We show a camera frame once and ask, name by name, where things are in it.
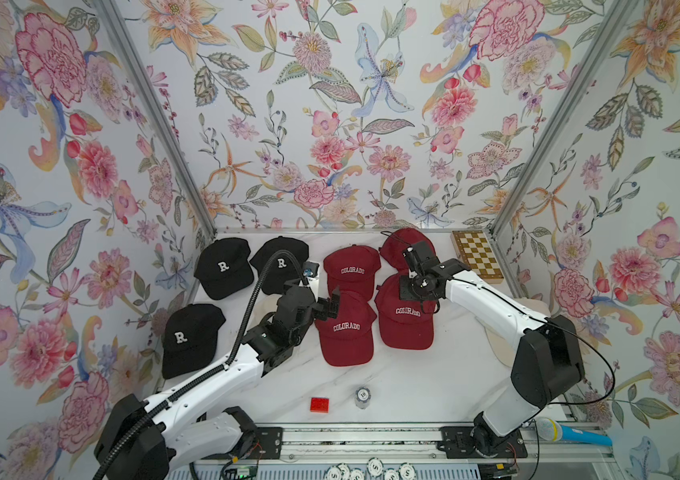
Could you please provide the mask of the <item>red cap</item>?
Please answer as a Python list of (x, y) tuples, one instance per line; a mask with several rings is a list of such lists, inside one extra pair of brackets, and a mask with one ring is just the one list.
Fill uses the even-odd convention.
[(436, 301), (412, 301), (400, 298), (400, 279), (406, 275), (389, 276), (378, 287), (375, 304), (383, 342), (395, 349), (427, 350), (434, 341)]
[(394, 232), (389, 232), (387, 239), (379, 249), (380, 256), (398, 272), (408, 272), (409, 267), (405, 259), (406, 249), (419, 242), (425, 242), (433, 256), (436, 250), (431, 240), (416, 228), (400, 228)]
[(362, 296), (352, 291), (342, 292), (337, 317), (316, 322), (325, 361), (333, 367), (370, 362), (374, 356), (376, 319), (376, 312)]
[(370, 301), (376, 288), (376, 274), (381, 268), (379, 252), (366, 245), (351, 245), (334, 251), (323, 261), (328, 292), (354, 292)]

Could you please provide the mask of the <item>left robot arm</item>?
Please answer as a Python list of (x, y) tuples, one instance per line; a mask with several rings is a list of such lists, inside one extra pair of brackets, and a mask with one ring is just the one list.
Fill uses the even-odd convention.
[(338, 314), (340, 296), (319, 295), (320, 264), (307, 261), (275, 312), (250, 326), (252, 296), (231, 351), (186, 380), (145, 400), (128, 395), (110, 414), (94, 451), (97, 479), (164, 479), (212, 453), (244, 453), (256, 425), (239, 407), (215, 418), (203, 414), (286, 362), (317, 320)]

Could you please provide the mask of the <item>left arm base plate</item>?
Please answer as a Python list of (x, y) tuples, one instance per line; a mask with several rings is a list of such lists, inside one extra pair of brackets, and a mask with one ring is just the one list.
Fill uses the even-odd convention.
[(226, 461), (279, 460), (284, 443), (282, 427), (256, 427), (246, 431), (228, 451), (218, 455)]

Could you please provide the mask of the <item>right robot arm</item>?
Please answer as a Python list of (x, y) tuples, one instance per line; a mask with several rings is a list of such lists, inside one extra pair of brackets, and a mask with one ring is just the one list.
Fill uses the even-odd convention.
[(476, 449), (488, 454), (584, 379), (584, 341), (568, 318), (547, 317), (522, 305), (458, 259), (440, 261), (425, 241), (407, 246), (403, 257), (411, 275), (400, 282), (401, 298), (461, 306), (514, 352), (510, 385), (473, 421)]

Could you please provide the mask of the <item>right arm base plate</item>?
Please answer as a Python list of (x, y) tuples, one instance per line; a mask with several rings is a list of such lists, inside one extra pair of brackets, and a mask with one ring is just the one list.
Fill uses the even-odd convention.
[(497, 436), (491, 430), (480, 427), (475, 433), (471, 425), (444, 426), (437, 449), (448, 459), (518, 460), (528, 457), (525, 442), (519, 430), (507, 436)]

